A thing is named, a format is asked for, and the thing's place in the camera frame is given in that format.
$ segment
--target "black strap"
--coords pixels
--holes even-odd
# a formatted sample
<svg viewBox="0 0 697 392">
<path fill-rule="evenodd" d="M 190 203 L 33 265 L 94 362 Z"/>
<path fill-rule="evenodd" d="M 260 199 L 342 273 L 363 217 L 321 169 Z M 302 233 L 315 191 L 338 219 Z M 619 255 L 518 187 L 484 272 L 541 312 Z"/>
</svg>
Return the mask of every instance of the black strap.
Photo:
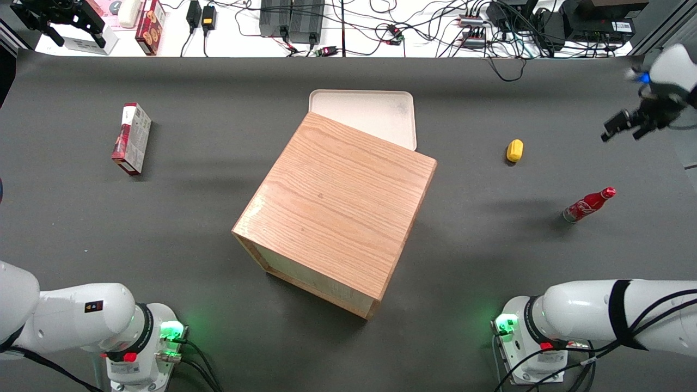
<svg viewBox="0 0 697 392">
<path fill-rule="evenodd" d="M 0 344 L 0 353 L 9 350 L 10 347 L 15 344 L 15 340 L 17 340 L 17 338 L 22 334 L 22 329 L 24 329 L 24 325 L 22 325 L 20 329 L 16 330 L 12 335 L 10 335 L 9 338 L 7 338 L 7 340 Z"/>
<path fill-rule="evenodd" d="M 523 309 L 523 319 L 525 320 L 526 327 L 528 327 L 530 337 L 533 338 L 538 345 L 542 343 L 550 343 L 555 349 L 562 349 L 568 344 L 567 341 L 550 339 L 549 337 L 545 336 L 535 324 L 535 318 L 533 317 L 533 306 L 539 298 L 539 295 L 531 296 Z"/>
<path fill-rule="evenodd" d="M 525 304 L 525 308 L 523 309 L 523 318 L 525 319 L 525 325 L 528 327 L 530 336 L 533 337 L 533 340 L 537 342 L 537 344 L 540 344 L 542 342 L 548 342 L 549 338 L 542 335 L 542 332 L 537 329 L 537 326 L 535 325 L 535 320 L 533 320 L 533 304 L 538 298 L 539 295 L 530 297 L 528 302 Z"/>
<path fill-rule="evenodd" d="M 610 317 L 610 325 L 615 333 L 617 341 L 627 347 L 633 349 L 648 349 L 644 347 L 641 343 L 636 341 L 631 335 L 629 330 L 629 325 L 627 325 L 627 314 L 625 312 L 625 292 L 629 287 L 631 279 L 620 279 L 615 282 L 612 287 L 612 292 L 610 293 L 610 300 L 608 302 L 608 316 Z"/>
<path fill-rule="evenodd" d="M 119 352 L 107 352 L 107 358 L 114 362 L 123 362 L 123 356 L 129 352 L 134 352 L 140 354 L 145 348 L 150 340 L 150 336 L 153 335 L 153 313 L 148 309 L 148 306 L 144 303 L 136 303 L 136 305 L 143 310 L 143 316 L 145 316 L 145 325 L 143 326 L 143 332 L 141 332 L 138 340 L 136 340 L 130 347 Z"/>
</svg>

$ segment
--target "wooden box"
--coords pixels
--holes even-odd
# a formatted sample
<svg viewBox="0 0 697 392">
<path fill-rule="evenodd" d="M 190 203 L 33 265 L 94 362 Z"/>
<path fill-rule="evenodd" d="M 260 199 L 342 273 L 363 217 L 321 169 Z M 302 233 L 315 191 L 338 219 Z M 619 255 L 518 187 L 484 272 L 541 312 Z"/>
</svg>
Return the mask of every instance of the wooden box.
<svg viewBox="0 0 697 392">
<path fill-rule="evenodd" d="M 436 164 L 309 113 L 232 233 L 264 271 L 370 319 Z"/>
</svg>

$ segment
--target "yellow sponge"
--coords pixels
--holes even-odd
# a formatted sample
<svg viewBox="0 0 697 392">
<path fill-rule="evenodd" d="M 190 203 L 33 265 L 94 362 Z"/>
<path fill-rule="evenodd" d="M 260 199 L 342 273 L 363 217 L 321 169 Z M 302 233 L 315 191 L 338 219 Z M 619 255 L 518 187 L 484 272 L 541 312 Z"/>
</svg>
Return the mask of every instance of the yellow sponge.
<svg viewBox="0 0 697 392">
<path fill-rule="evenodd" d="M 515 139 L 508 145 L 508 150 L 506 150 L 506 158 L 511 162 L 518 162 L 523 157 L 523 142 L 521 140 Z"/>
</svg>

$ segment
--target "red snack box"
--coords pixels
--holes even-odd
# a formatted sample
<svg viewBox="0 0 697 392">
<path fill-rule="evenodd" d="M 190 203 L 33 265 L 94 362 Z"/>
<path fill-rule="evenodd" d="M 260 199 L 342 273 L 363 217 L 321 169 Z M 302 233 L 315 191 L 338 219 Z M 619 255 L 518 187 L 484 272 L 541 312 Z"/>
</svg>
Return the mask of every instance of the red snack box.
<svg viewBox="0 0 697 392">
<path fill-rule="evenodd" d="M 155 56 L 158 53 L 163 26 L 164 10 L 162 4 L 158 0 L 145 0 L 135 40 L 146 55 Z"/>
<path fill-rule="evenodd" d="M 116 138 L 112 160 L 132 176 L 141 174 L 143 170 L 151 124 L 150 116 L 137 103 L 123 106 L 121 133 Z"/>
</svg>

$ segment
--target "red bottle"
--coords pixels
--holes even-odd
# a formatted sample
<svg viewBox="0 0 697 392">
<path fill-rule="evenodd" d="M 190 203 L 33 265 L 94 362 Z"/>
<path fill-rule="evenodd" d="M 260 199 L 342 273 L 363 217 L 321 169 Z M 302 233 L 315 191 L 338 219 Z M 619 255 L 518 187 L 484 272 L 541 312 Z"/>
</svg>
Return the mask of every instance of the red bottle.
<svg viewBox="0 0 697 392">
<path fill-rule="evenodd" d="M 571 206 L 568 206 L 564 212 L 562 212 L 562 215 L 567 222 L 576 223 L 583 219 L 583 217 L 598 211 L 600 207 L 605 204 L 607 199 L 616 194 L 617 191 L 615 188 L 605 188 L 598 193 L 591 193 L 573 203 Z"/>
</svg>

